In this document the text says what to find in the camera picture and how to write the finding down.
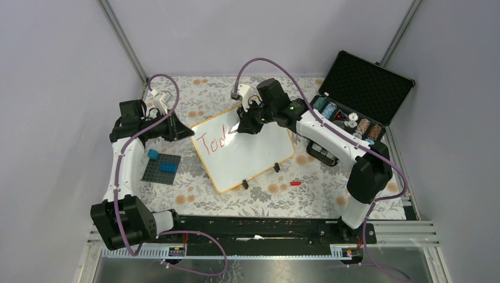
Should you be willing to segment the yellow framed whiteboard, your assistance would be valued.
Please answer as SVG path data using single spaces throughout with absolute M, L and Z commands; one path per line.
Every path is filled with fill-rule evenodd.
M 215 191 L 226 193 L 243 181 L 273 169 L 295 154 L 291 134 L 276 123 L 265 124 L 256 135 L 237 133 L 237 106 L 192 127 L 193 145 Z

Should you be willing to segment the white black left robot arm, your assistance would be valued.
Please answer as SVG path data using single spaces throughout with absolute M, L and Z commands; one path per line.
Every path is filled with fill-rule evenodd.
M 110 133 L 113 165 L 103 200 L 91 207 L 90 216 L 105 246 L 113 251 L 140 246 L 159 233 L 168 242 L 178 241 L 183 227 L 174 209 L 151 212 L 139 199 L 140 161 L 147 141 L 162 138 L 176 142 L 192 137 L 194 131 L 175 113 L 146 116 L 142 100 L 119 104 L 121 116 Z

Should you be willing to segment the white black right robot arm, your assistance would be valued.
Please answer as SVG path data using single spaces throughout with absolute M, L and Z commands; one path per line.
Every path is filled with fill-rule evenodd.
M 347 182 L 350 200 L 341 216 L 338 235 L 347 243 L 358 239 L 371 204 L 393 177 L 391 166 L 385 162 L 389 158 L 387 146 L 347 134 L 318 110 L 310 109 L 303 98 L 291 100 L 274 78 L 259 83 L 256 94 L 250 86 L 240 84 L 231 98 L 241 102 L 237 109 L 238 133 L 258 134 L 264 124 L 277 123 L 318 144 L 351 170 Z

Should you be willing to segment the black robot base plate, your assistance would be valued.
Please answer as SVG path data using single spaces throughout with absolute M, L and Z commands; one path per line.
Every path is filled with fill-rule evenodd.
M 180 215 L 172 235 L 152 236 L 148 243 L 179 243 L 227 246 L 249 244 L 274 248 L 305 245 L 345 245 L 356 248 L 362 229 L 349 232 L 335 219 L 311 218 L 246 218 L 233 216 Z

